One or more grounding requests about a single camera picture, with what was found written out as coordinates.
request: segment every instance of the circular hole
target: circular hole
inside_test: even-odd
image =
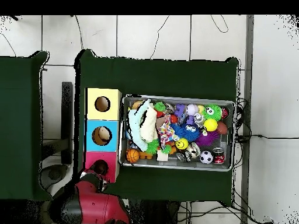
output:
[[[108,172],[108,164],[104,160],[96,160],[92,165],[92,170],[97,174],[106,175]]]
[[[107,97],[98,97],[95,101],[95,108],[97,111],[105,112],[110,108],[110,100]]]
[[[105,126],[97,127],[92,132],[92,140],[95,144],[103,146],[107,145],[112,139],[111,130]]]

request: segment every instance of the yellow box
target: yellow box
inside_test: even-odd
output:
[[[117,89],[87,88],[87,119],[119,120],[120,100]]]

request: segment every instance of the light blue cloth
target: light blue cloth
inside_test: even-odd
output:
[[[141,103],[138,109],[131,109],[128,112],[128,135],[131,140],[140,148],[141,151],[145,152],[147,150],[147,143],[144,142],[140,137],[140,124],[142,115],[147,110],[150,105],[150,99]]]

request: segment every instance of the dark green cloth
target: dark green cloth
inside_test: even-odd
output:
[[[49,200],[39,185],[40,69],[47,52],[0,57],[0,199]]]
[[[82,50],[76,58],[75,100],[79,99],[79,166],[84,145],[85,88],[118,89],[122,94],[236,99],[238,60],[166,61],[97,58]],[[222,201],[231,205],[232,170],[193,171],[121,167],[117,181],[106,193],[122,198],[172,201]]]

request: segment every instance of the soccer ball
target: soccer ball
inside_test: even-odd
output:
[[[204,164],[210,164],[213,161],[213,156],[209,151],[202,151],[199,159]]]

